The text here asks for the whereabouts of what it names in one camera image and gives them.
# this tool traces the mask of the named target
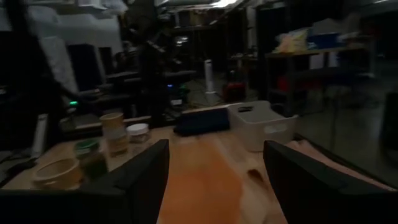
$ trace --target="gray floor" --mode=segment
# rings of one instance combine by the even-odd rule
[[[362,91],[379,100],[375,108],[360,110],[341,109],[336,120],[335,154],[358,167],[398,187],[398,169],[381,155],[379,133],[382,125],[384,95],[397,83],[396,78],[368,83]],[[303,116],[298,121],[297,132],[313,142],[330,149],[332,110]]]

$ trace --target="white tall cylinder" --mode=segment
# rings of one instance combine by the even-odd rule
[[[211,66],[211,60],[205,60],[205,78],[206,78],[206,92],[214,93],[214,82],[213,82],[213,67]]]

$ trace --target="wooden table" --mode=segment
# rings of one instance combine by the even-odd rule
[[[198,163],[201,157],[205,157],[205,150],[201,147],[192,148],[192,144],[215,146],[214,148],[225,160],[225,163],[241,179],[243,192],[240,199],[240,218],[236,220],[236,223],[286,223],[272,188],[264,189],[248,176],[249,168],[263,166],[262,153],[247,152],[231,131],[181,138],[174,135],[172,127],[153,129],[151,141],[156,142],[159,139],[169,139],[170,141],[170,171],[172,169],[189,169],[193,163]],[[30,177],[33,171],[57,159],[74,157],[74,144],[75,142],[63,142],[54,146],[38,159],[38,165],[35,168],[24,171],[3,189],[31,189]],[[183,152],[188,150],[188,146],[190,154],[183,155]],[[101,147],[104,147],[104,141],[101,142]],[[131,152],[122,157],[108,157],[108,167],[113,170],[131,157]]]

